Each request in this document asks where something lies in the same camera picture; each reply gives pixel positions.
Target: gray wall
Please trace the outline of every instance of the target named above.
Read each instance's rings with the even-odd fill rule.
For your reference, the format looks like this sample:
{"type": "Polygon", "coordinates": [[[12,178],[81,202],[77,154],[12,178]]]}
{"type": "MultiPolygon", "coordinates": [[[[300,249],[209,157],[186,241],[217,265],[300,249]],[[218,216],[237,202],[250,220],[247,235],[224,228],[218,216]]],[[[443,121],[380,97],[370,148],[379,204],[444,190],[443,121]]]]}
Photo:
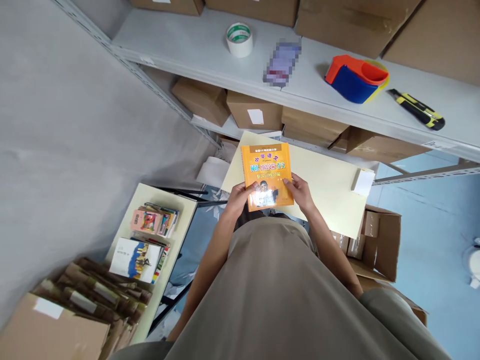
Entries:
{"type": "Polygon", "coordinates": [[[80,254],[101,258],[137,186],[198,187],[213,146],[53,1],[0,4],[0,328],[80,254]]]}

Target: orange book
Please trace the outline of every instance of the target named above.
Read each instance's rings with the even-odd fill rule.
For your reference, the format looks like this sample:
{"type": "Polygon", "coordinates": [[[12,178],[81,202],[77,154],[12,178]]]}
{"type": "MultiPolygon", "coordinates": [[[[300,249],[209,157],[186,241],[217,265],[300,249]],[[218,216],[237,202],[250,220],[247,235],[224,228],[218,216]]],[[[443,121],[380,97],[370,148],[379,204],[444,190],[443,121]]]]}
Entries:
{"type": "Polygon", "coordinates": [[[258,183],[256,191],[248,196],[249,211],[294,204],[294,197],[283,182],[292,181],[287,143],[242,146],[241,158],[245,187],[258,183]]]}

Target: paper roll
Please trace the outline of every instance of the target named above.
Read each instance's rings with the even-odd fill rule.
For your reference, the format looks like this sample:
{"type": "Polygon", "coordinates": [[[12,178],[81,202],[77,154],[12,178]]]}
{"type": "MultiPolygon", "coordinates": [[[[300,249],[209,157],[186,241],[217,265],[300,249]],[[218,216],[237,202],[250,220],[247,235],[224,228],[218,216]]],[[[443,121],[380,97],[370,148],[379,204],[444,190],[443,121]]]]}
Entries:
{"type": "Polygon", "coordinates": [[[201,166],[196,181],[215,188],[220,188],[229,171],[230,164],[222,159],[209,156],[201,166]]]}
{"type": "Polygon", "coordinates": [[[252,52],[254,42],[247,24],[236,22],[226,30],[226,43],[230,53],[236,58],[244,58],[252,52]]]}

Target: book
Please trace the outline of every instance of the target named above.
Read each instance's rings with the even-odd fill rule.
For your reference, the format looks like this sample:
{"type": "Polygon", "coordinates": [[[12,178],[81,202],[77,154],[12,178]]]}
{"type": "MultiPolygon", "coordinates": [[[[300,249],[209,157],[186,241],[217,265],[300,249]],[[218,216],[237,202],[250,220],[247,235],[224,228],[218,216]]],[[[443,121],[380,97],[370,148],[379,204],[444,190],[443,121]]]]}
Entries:
{"type": "Polygon", "coordinates": [[[130,228],[134,231],[169,238],[180,215],[178,210],[146,202],[133,212],[130,228]]]}
{"type": "Polygon", "coordinates": [[[162,224],[164,215],[146,210],[135,210],[130,228],[148,234],[156,234],[162,224]]]}
{"type": "Polygon", "coordinates": [[[109,271],[126,278],[151,283],[161,258],[159,245],[120,237],[109,271]]]}
{"type": "Polygon", "coordinates": [[[167,255],[169,254],[169,251],[170,251],[170,247],[168,245],[165,245],[165,247],[163,248],[163,252],[161,254],[161,257],[160,257],[160,261],[158,262],[158,265],[156,267],[155,274],[153,275],[153,280],[151,281],[152,284],[155,284],[155,282],[157,282],[157,280],[160,276],[160,273],[162,271],[162,267],[165,264],[165,260],[167,258],[167,255]]]}
{"type": "Polygon", "coordinates": [[[287,143],[242,146],[241,158],[245,187],[258,183],[248,196],[249,211],[294,204],[294,197],[283,182],[283,179],[292,181],[287,143]]]}

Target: white tissue roll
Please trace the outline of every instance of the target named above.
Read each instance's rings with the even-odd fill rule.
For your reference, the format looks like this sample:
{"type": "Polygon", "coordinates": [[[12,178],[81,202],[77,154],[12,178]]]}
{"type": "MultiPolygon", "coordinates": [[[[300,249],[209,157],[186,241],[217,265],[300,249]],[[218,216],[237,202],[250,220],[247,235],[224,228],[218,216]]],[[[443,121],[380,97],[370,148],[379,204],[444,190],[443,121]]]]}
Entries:
{"type": "Polygon", "coordinates": [[[221,188],[230,164],[222,159],[209,156],[201,166],[196,181],[215,188],[221,188]]]}

